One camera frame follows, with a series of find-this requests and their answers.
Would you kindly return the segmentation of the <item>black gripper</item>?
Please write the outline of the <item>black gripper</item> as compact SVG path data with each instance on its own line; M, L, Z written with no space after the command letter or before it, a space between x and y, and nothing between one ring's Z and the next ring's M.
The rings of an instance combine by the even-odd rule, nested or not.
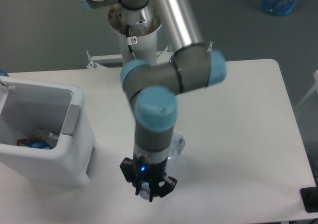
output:
M133 155L133 159L124 158L120 164L120 169L128 183L135 188L135 195L138 196L142 189L142 184L147 182L150 188L149 202L154 197L163 198L171 193L177 180L171 176L165 176L167 158L160 163L149 164L145 162L143 156Z

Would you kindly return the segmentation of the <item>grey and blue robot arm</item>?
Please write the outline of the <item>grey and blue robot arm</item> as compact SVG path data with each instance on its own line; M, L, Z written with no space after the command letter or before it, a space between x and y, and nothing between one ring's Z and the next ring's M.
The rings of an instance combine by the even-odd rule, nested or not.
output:
M111 6L109 21L125 36L128 55L121 70L123 91L135 118L133 158L120 169L137 195L147 199L171 193L177 180L166 173L177 95L224 81L226 62L220 51L208 50L189 0L81 0L84 7ZM163 25L172 47L168 62L152 66L137 52L140 38Z

